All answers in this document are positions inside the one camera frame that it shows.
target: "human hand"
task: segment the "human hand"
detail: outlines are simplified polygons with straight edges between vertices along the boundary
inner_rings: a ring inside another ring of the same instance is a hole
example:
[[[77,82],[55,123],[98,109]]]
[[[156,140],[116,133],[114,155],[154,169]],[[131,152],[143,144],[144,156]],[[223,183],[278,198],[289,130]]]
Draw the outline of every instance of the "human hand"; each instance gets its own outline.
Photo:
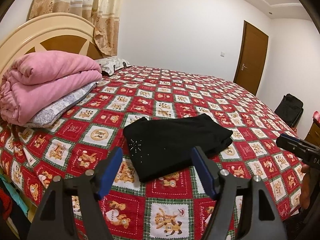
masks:
[[[305,175],[302,180],[300,204],[304,209],[307,209],[310,205],[310,167],[303,165],[301,172]]]

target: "grey pillow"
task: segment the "grey pillow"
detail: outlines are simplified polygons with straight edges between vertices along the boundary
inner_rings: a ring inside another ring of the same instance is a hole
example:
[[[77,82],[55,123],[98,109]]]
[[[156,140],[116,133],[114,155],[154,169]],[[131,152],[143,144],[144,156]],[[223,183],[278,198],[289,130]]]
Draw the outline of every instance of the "grey pillow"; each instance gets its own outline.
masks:
[[[95,60],[100,66],[102,71],[106,72],[109,76],[113,75],[118,69],[132,66],[128,61],[117,56]]]
[[[30,128],[47,128],[63,115],[63,113],[75,106],[78,102],[83,100],[89,92],[96,87],[98,82],[91,82],[71,93],[65,95],[52,104],[42,108],[36,113],[31,120],[23,125],[23,127]]]

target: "curtain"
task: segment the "curtain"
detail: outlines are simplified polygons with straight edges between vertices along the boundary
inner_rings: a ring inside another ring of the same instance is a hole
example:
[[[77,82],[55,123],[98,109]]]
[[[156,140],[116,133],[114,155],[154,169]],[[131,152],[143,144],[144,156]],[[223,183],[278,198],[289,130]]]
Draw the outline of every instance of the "curtain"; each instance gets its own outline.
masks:
[[[117,55],[121,0],[34,0],[29,19],[52,13],[79,15],[94,26],[94,40],[107,56]]]

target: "red and white checkered bedspread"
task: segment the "red and white checkered bedspread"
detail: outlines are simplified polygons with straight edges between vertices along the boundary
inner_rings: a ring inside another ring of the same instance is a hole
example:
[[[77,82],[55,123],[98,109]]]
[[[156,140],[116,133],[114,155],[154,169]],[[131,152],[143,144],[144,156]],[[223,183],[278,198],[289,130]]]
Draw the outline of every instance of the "red and white checkered bedspread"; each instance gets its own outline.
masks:
[[[52,177],[79,176],[120,146],[124,149],[122,165],[110,194],[100,202],[116,239],[200,239],[215,203],[205,194],[195,169],[140,183],[122,130],[142,116],[182,118],[202,113],[233,130],[232,145],[213,160],[235,176],[261,176],[285,219],[299,202],[303,174],[299,160],[279,149],[275,140],[283,132],[295,135],[255,96],[212,76],[149,67],[122,69],[104,77],[49,129],[2,122],[1,165],[39,204]],[[73,200],[76,223],[85,237],[79,202]],[[238,197],[229,239],[235,234],[240,206]]]

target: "folded pink blanket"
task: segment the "folded pink blanket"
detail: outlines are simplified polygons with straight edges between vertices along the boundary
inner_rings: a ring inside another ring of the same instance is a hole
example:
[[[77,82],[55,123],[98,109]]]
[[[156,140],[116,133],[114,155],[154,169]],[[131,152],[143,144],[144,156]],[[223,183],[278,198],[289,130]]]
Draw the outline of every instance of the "folded pink blanket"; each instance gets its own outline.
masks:
[[[63,51],[24,55],[2,77],[1,117],[25,125],[42,108],[101,78],[99,64],[86,56]]]

